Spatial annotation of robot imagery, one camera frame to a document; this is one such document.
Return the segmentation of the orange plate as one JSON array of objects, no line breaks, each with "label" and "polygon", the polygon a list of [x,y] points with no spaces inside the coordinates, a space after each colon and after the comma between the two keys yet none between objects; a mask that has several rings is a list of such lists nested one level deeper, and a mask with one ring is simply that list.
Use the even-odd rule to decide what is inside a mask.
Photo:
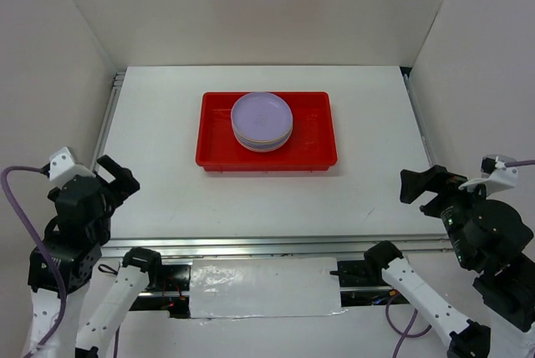
[{"label": "orange plate", "polygon": [[292,134],[292,131],[288,131],[284,135],[268,141],[255,140],[253,138],[247,138],[238,131],[234,132],[234,136],[241,142],[254,145],[254,146],[274,146],[275,144],[284,143]]}]

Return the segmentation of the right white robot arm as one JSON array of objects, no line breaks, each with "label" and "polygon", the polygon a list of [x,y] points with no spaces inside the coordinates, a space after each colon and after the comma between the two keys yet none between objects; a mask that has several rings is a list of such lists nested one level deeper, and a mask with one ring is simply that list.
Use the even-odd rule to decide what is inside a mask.
[{"label": "right white robot arm", "polygon": [[433,194],[420,211],[441,220],[453,256],[412,265],[390,241],[364,254],[365,277],[386,282],[417,309],[449,357],[534,355],[534,262],[524,253],[534,233],[493,197],[513,189],[519,168],[530,164],[486,156],[472,179],[443,166],[401,171],[400,201]]}]

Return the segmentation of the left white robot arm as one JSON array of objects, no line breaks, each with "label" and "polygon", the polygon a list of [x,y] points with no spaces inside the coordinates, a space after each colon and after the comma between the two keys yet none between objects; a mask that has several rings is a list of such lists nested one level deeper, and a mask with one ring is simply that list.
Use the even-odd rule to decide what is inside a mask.
[{"label": "left white robot arm", "polygon": [[43,245],[30,254],[30,357],[105,356],[139,293],[164,283],[161,254],[134,247],[96,311],[79,323],[94,267],[110,240],[112,215],[140,190],[129,169],[109,156],[97,162],[112,175],[111,182],[78,162],[68,147],[51,155],[44,168],[53,184],[48,199],[56,215],[40,239]]}]

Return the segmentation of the purple plate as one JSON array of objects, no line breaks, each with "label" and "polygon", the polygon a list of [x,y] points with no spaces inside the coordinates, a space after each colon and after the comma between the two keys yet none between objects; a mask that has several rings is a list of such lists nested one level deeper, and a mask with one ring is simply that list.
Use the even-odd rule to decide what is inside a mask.
[{"label": "purple plate", "polygon": [[231,109],[234,131],[260,141],[276,139],[293,128],[293,112],[281,97],[269,92],[248,93]]},{"label": "purple plate", "polygon": [[261,144],[261,145],[260,144],[253,144],[251,142],[245,142],[241,138],[237,138],[237,142],[241,146],[245,147],[246,149],[248,149],[250,151],[269,152],[269,151],[275,151],[275,150],[281,148],[282,146],[284,146],[288,142],[288,139],[283,139],[283,140],[275,142],[273,144]]}]

